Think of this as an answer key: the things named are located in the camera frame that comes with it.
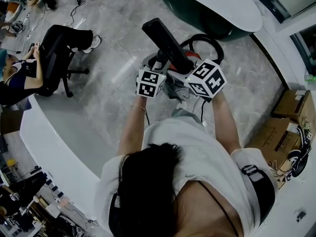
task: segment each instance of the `headphones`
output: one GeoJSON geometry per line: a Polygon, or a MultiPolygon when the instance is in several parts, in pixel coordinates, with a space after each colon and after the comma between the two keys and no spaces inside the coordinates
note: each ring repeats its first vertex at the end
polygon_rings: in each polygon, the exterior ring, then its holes
{"type": "Polygon", "coordinates": [[[286,181],[289,181],[291,177],[299,176],[302,171],[305,169],[309,152],[311,151],[311,138],[312,134],[309,132],[308,129],[302,129],[301,126],[297,126],[297,131],[300,133],[302,146],[298,150],[292,150],[287,159],[291,163],[291,169],[286,173],[285,178],[286,181]]]}

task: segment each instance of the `hand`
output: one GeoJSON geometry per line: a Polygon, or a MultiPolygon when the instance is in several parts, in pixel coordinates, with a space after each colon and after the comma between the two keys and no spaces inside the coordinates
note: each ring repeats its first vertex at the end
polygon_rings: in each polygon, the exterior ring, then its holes
{"type": "Polygon", "coordinates": [[[34,51],[34,54],[33,54],[34,58],[39,61],[40,60],[40,51],[38,50],[37,52],[34,51]]]}
{"type": "Polygon", "coordinates": [[[33,56],[38,59],[40,57],[40,51],[39,51],[39,47],[40,47],[40,43],[36,42],[35,46],[34,46],[34,52],[33,52],[33,56]]]}

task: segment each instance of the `box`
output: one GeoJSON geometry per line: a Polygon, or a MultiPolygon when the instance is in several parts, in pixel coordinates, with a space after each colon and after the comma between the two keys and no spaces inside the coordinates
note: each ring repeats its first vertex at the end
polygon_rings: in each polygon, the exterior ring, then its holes
{"type": "Polygon", "coordinates": [[[286,90],[272,112],[275,118],[290,118],[303,128],[311,124],[311,141],[316,134],[316,112],[311,92],[308,90],[286,90]]]}
{"type": "Polygon", "coordinates": [[[23,111],[5,110],[0,114],[0,134],[4,135],[20,130],[23,111]]]}
{"type": "MultiPolygon", "coordinates": [[[[297,124],[290,118],[269,118],[251,138],[247,147],[260,149],[270,165],[273,164],[274,167],[286,172],[291,166],[287,160],[288,154],[301,146],[300,134],[296,127],[297,124]]],[[[284,184],[283,178],[276,179],[281,188],[284,184]]]]}

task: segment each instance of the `white sneaker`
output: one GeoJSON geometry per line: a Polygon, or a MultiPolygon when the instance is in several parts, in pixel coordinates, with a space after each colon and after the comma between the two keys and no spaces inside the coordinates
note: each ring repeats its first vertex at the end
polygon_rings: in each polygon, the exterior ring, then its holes
{"type": "Polygon", "coordinates": [[[100,37],[99,36],[94,36],[91,46],[88,49],[84,50],[83,52],[84,53],[91,53],[92,49],[93,48],[97,48],[100,44],[101,44],[100,37]]]}

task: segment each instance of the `desk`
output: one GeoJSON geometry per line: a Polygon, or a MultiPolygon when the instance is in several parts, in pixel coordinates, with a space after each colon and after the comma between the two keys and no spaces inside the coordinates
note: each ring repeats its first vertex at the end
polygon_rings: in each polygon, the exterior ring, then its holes
{"type": "Polygon", "coordinates": [[[252,0],[163,0],[173,13],[216,39],[232,40],[262,27],[252,0]]]}
{"type": "Polygon", "coordinates": [[[20,136],[31,156],[86,217],[96,219],[93,201],[102,167],[113,149],[90,125],[74,99],[32,95],[20,136]]]}

